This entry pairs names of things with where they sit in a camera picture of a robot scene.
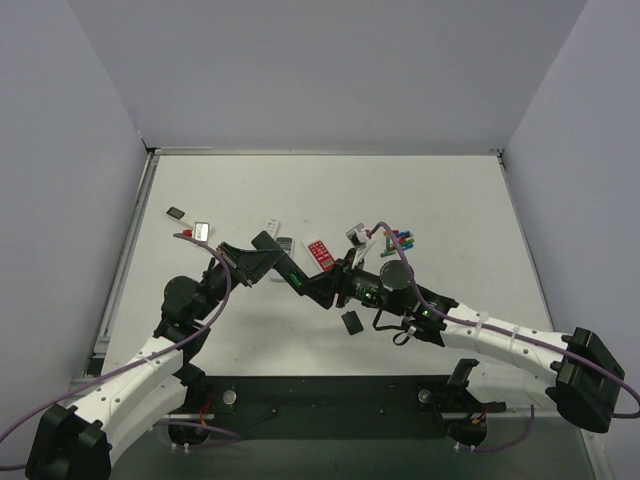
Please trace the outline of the black battery cover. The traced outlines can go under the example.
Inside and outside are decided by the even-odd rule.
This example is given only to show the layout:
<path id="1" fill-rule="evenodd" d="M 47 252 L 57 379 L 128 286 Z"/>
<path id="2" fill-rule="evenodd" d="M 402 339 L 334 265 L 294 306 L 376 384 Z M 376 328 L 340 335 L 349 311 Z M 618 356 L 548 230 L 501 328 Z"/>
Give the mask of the black battery cover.
<path id="1" fill-rule="evenodd" d="M 364 331 L 363 324 L 356 311 L 347 311 L 341 315 L 341 319 L 350 336 L 357 335 Z"/>

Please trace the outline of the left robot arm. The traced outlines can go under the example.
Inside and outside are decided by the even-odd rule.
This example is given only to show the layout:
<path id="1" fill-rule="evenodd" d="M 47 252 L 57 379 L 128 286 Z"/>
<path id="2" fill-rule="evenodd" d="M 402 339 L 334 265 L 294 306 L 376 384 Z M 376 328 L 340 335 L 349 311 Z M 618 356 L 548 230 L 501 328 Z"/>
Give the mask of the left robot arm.
<path id="1" fill-rule="evenodd" d="M 90 385 L 90 392 L 64 407 L 54 403 L 40 418 L 25 467 L 29 479 L 107 479 L 124 452 L 167 413 L 193 411 L 205 387 L 192 365 L 238 285 L 251 287 L 282 259 L 267 232 L 254 249 L 227 243 L 213 249 L 200 280 L 171 279 L 163 292 L 161 318 L 129 362 Z"/>

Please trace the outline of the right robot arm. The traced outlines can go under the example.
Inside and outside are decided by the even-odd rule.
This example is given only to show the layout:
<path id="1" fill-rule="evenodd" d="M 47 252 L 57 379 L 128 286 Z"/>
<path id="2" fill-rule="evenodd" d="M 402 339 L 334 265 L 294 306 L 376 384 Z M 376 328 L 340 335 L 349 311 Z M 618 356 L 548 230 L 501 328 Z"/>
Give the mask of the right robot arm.
<path id="1" fill-rule="evenodd" d="M 480 403 L 554 408 L 583 430 L 610 429 L 624 371 L 590 330 L 576 328 L 567 334 L 499 320 L 412 285 L 399 260 L 384 263 L 378 274 L 340 262 L 311 278 L 296 273 L 286 278 L 324 308 L 341 308 L 356 300 L 399 317 L 394 328 L 398 346 L 416 339 L 494 359 L 488 366 L 461 363 L 452 377 Z"/>

